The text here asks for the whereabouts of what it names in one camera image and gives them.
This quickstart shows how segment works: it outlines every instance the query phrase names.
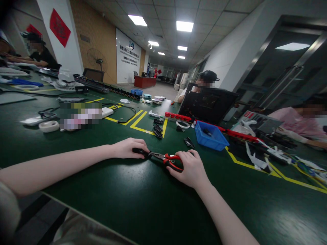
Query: red paper cutting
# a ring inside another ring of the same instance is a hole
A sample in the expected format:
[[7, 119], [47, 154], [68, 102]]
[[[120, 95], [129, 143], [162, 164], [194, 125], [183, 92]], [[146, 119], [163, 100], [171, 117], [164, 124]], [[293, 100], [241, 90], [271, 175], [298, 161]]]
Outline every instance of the red paper cutting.
[[40, 37], [42, 37], [42, 33], [39, 32], [38, 29], [36, 29], [34, 26], [32, 26], [31, 24], [27, 27], [26, 29], [27, 32], [33, 32], [37, 35], [39, 35]]
[[59, 14], [53, 9], [50, 18], [50, 29], [58, 38], [59, 42], [66, 47], [71, 31], [66, 26], [65, 22], [60, 18]]

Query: black shirt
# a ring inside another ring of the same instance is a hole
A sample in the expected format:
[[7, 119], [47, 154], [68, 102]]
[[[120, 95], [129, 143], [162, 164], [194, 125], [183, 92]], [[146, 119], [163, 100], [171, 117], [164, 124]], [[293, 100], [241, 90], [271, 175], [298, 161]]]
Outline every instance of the black shirt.
[[50, 54], [49, 50], [46, 47], [43, 47], [43, 51], [39, 54], [37, 51], [32, 53], [30, 58], [34, 61], [40, 62], [45, 61], [48, 63], [46, 67], [51, 69], [58, 69], [57, 61], [54, 57]]

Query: standing fan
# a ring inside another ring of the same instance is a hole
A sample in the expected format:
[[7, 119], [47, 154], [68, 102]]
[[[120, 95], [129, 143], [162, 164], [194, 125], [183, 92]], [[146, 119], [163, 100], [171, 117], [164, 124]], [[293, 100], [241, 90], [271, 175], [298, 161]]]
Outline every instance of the standing fan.
[[107, 60], [105, 56], [97, 49], [91, 48], [88, 50], [88, 60], [89, 63], [92, 65], [92, 68], [97, 70], [99, 69], [103, 72], [107, 72]]

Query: ceiling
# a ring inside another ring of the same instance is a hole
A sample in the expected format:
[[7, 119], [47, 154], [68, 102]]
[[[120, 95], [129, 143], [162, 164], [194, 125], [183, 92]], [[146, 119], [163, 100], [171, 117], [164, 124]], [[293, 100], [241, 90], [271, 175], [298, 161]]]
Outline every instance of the ceiling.
[[[145, 49], [152, 63], [187, 69], [199, 62], [263, 0], [85, 1]], [[136, 26], [128, 15], [142, 16], [147, 27]], [[192, 32], [177, 31], [177, 20], [193, 22]], [[160, 46], [150, 50], [149, 40]], [[177, 46], [188, 48], [182, 51]]]

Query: red pliers handle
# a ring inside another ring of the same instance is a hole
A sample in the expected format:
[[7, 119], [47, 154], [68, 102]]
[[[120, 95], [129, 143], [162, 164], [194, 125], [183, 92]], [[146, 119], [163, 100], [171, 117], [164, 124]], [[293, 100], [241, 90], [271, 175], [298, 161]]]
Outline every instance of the red pliers handle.
[[168, 155], [166, 153], [165, 154], [165, 159], [163, 160], [163, 164], [165, 166], [171, 167], [173, 170], [175, 170], [175, 171], [177, 171], [179, 173], [183, 172], [183, 169], [181, 169], [179, 167], [176, 167], [170, 160], [180, 160], [181, 163], [183, 163], [182, 160], [181, 160], [181, 158], [179, 156], [177, 156], [177, 155]]

